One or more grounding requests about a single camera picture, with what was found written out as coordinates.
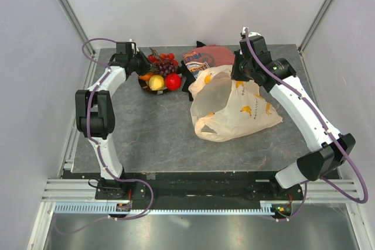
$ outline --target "bunch of grapes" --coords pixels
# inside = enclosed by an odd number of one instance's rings
[[[178,69],[178,62],[174,59],[175,55],[161,53],[156,58],[154,55],[149,55],[148,59],[156,65],[155,74],[166,77],[170,73],[176,73]]]

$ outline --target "banana print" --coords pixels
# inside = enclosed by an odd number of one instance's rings
[[[264,100],[264,98],[262,96],[258,95],[258,94],[253,94],[253,95],[256,96],[256,97],[258,97],[258,98],[260,98],[260,99],[262,99],[262,100]]]
[[[210,81],[211,81],[211,74],[209,74],[208,76],[206,76],[206,77],[204,78],[204,83],[205,83],[205,84],[208,84]]]
[[[240,85],[242,85],[243,87],[245,87],[243,81],[236,81],[236,88],[239,88]]]
[[[272,105],[268,102],[267,105],[265,106],[265,113],[270,115],[270,109],[272,108]]]
[[[248,105],[246,107],[243,107],[241,109],[241,112],[248,112],[248,114],[250,114],[251,116],[251,108]]]

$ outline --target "floor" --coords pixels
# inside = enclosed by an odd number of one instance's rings
[[[228,46],[231,50],[238,46]],[[156,47],[174,53],[177,60],[193,46]],[[150,54],[148,48],[142,49]],[[286,58],[297,71],[306,91],[311,89],[297,48],[269,45],[274,59]],[[101,61],[109,61],[114,49],[102,49]],[[103,73],[98,66],[94,80]],[[261,89],[261,95],[282,116],[283,123],[261,132],[223,143],[199,139],[190,117],[188,95],[175,91],[164,95],[146,93],[136,75],[119,87],[112,98],[116,116],[114,144],[126,172],[280,170],[308,152],[306,143],[283,107]],[[73,172],[99,172],[95,153],[88,140],[79,137]]]
[[[55,214],[69,232],[103,215]],[[148,215],[133,221],[101,221],[74,235],[50,230],[45,250],[355,250],[345,205],[305,205],[290,222],[246,215]]]

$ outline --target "fabric bag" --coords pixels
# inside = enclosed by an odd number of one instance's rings
[[[272,127],[282,118],[259,95],[259,86],[230,78],[232,66],[200,72],[189,87],[195,133],[201,139],[224,142]]]

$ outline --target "reflective floor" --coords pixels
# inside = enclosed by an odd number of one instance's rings
[[[69,232],[103,215],[55,214]],[[290,222],[241,215],[149,215],[100,221],[74,235],[50,230],[45,250],[359,249],[345,205],[305,205]]]

